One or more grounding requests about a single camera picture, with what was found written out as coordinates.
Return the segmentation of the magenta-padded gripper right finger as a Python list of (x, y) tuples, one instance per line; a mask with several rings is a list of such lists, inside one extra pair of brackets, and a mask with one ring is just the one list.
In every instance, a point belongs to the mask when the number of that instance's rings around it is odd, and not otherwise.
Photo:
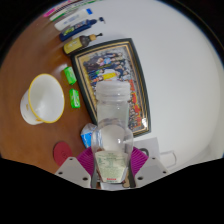
[(128, 175), (131, 188), (144, 187), (169, 174), (169, 171), (156, 157), (150, 157), (146, 152), (146, 149), (133, 148)]

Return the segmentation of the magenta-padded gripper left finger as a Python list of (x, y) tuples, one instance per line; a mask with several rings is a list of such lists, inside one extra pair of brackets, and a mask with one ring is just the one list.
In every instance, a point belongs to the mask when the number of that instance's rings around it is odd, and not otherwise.
[(91, 148), (85, 149), (77, 157), (68, 157), (55, 175), (84, 188), (95, 188), (97, 175)]

